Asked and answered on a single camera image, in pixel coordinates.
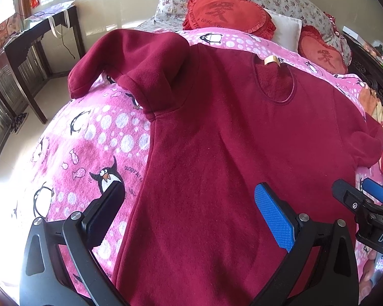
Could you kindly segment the person's right hand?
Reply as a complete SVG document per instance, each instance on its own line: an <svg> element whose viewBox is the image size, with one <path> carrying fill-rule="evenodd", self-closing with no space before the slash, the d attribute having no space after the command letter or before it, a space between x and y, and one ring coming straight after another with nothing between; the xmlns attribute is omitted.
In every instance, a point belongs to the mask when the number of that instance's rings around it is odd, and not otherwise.
<svg viewBox="0 0 383 306"><path fill-rule="evenodd" d="M361 279L359 281L359 302L361 302L372 290L372 277L376 272L377 251L371 250L367 255L367 261L364 264Z"/></svg>

